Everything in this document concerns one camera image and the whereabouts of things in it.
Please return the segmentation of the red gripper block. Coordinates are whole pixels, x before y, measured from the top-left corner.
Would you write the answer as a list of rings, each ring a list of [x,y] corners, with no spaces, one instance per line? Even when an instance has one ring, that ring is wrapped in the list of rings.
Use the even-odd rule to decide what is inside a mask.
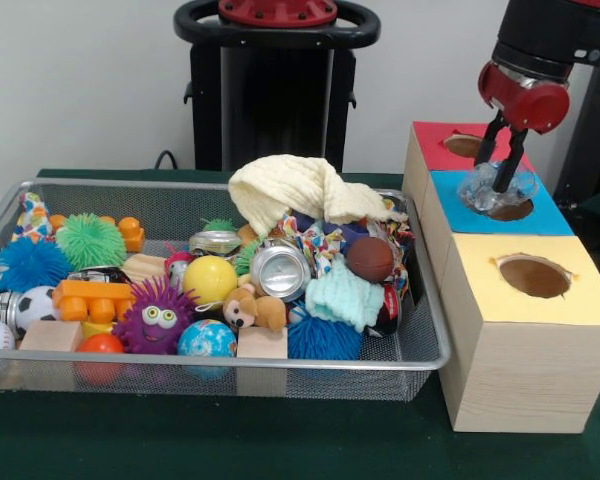
[[[496,193],[505,193],[524,154],[528,130],[545,134],[566,117],[570,107],[568,88],[564,83],[529,77],[488,62],[479,75],[478,90],[482,99],[499,112],[487,125],[474,159],[475,167],[491,160],[496,137],[506,123],[512,127],[509,155],[500,163],[492,185]]]

